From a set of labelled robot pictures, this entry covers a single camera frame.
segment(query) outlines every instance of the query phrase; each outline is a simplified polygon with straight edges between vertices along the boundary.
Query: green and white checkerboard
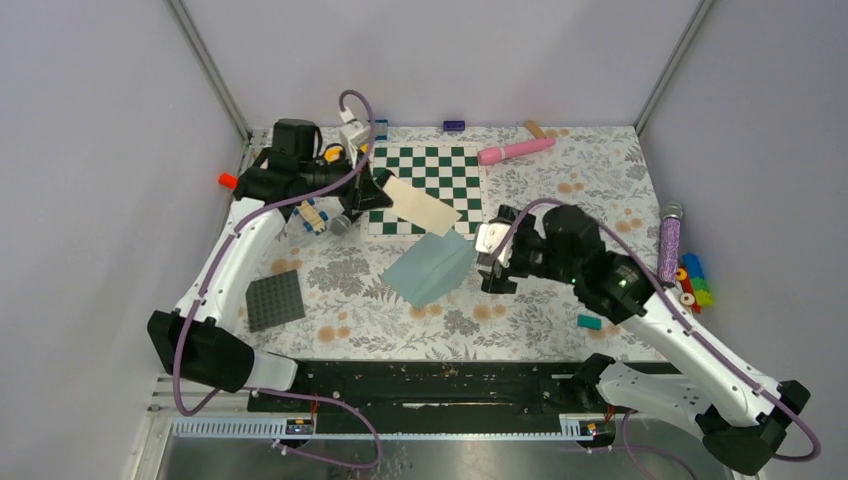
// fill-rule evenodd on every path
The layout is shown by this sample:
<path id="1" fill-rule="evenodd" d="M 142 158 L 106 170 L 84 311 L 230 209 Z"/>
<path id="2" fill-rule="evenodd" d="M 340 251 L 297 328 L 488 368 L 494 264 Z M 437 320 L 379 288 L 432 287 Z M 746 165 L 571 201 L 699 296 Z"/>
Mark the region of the green and white checkerboard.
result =
<path id="1" fill-rule="evenodd" d="M 380 143 L 374 148 L 372 168 L 375 177 L 388 168 L 399 179 L 455 208 L 462 217 L 454 230 L 471 239 L 483 223 L 487 204 L 485 171 L 477 164 L 480 148 L 476 143 Z M 371 211 L 363 218 L 366 240 L 417 240 L 426 233 L 388 211 Z"/>

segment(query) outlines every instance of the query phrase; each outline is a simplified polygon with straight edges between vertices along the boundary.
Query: wall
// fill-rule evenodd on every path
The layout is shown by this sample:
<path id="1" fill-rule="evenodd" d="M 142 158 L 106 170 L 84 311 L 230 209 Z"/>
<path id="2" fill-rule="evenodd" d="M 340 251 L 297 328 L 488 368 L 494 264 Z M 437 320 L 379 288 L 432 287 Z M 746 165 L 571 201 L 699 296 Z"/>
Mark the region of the wall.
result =
<path id="1" fill-rule="evenodd" d="M 717 302 L 706 322 L 812 391 L 824 453 L 771 462 L 769 480 L 848 474 L 846 23 L 844 0 L 717 2 L 642 138 L 661 201 L 687 210 Z M 792 429 L 783 451 L 808 442 Z"/>
<path id="2" fill-rule="evenodd" d="M 119 478 L 239 149 L 164 2 L 0 3 L 0 478 Z"/>
<path id="3" fill-rule="evenodd" d="M 697 0 L 187 0 L 253 127 L 337 124 L 357 88 L 395 125 L 633 124 Z"/>

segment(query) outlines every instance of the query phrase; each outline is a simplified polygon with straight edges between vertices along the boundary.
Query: pink tube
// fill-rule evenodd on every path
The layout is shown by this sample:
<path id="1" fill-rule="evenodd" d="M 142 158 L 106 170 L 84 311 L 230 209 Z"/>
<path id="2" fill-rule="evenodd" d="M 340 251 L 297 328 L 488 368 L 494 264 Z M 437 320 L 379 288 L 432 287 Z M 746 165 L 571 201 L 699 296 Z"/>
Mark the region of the pink tube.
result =
<path id="1" fill-rule="evenodd" d="M 530 140 L 529 142 L 516 143 L 505 147 L 484 148 L 477 152 L 477 160 L 480 162 L 480 165 L 494 165 L 501 160 L 506 160 L 507 158 L 518 157 L 521 155 L 527 155 L 528 153 L 535 153 L 539 150 L 544 150 L 553 146 L 555 143 L 556 138 L 537 138 L 536 140 Z"/>

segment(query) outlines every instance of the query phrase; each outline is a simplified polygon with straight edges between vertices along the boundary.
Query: metal floor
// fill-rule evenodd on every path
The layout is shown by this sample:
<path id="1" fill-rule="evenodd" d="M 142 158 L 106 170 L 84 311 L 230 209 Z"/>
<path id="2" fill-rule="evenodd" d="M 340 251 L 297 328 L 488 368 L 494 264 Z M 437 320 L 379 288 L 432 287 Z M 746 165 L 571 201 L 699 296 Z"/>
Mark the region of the metal floor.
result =
<path id="1" fill-rule="evenodd" d="M 634 445 L 665 448 L 686 461 L 700 479 L 732 479 L 695 438 L 650 419 L 633 419 L 628 433 Z M 530 480 L 640 479 L 641 473 L 624 451 L 577 451 L 573 442 L 402 440 L 385 441 L 385 458 L 378 468 L 356 472 L 294 455 L 282 456 L 268 441 L 171 438 L 159 473 L 160 480 L 203 479 L 380 479 L 380 480 Z M 367 462 L 374 447 L 366 441 L 314 440 L 302 447 L 334 458 Z M 663 480 L 688 479 L 673 461 L 648 453 L 637 454 L 642 464 Z"/>

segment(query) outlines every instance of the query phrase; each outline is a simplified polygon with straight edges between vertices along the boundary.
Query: floral tablecloth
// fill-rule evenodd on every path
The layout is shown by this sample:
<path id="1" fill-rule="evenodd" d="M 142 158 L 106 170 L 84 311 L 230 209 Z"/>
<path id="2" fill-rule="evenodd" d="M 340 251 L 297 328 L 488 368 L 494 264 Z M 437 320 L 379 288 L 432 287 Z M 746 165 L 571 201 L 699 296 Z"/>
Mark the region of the floral tablecloth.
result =
<path id="1" fill-rule="evenodd" d="M 544 152 L 486 167 L 488 212 L 523 207 L 540 197 L 575 203 L 612 225 L 649 265 L 656 263 L 658 206 L 632 127 L 546 128 L 557 144 Z M 338 130 L 322 129 L 325 142 Z M 504 145 L 532 139 L 520 127 L 472 127 L 445 133 L 434 127 L 392 127 L 391 142 L 480 142 Z M 254 136 L 244 164 L 268 144 Z M 330 217 L 335 199 L 320 199 Z M 545 208 L 534 212 L 541 217 Z M 613 241 L 604 236 L 608 247 Z M 412 308 L 379 274 L 412 242 L 365 242 L 358 228 L 338 237 L 314 235 L 292 221 L 272 242 L 257 278 L 297 270 L 306 318 L 249 333 L 246 306 L 236 334 L 262 350 L 295 358 L 581 361 L 593 352 L 623 360 L 662 360 L 651 347 L 609 322 L 600 331 L 577 326 L 591 314 L 563 284 L 518 279 L 516 295 L 480 291 L 476 270 L 462 286 L 424 308 Z"/>

